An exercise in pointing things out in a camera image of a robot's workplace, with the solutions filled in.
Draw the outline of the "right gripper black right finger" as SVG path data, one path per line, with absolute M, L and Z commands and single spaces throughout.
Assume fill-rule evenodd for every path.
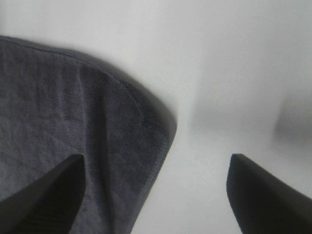
M 312 200 L 243 154 L 231 156 L 226 191 L 244 234 L 310 234 Z

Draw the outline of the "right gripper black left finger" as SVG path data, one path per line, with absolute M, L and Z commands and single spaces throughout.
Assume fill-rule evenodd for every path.
M 0 203 L 2 234 L 68 234 L 86 188 L 82 155 L 71 155 Z

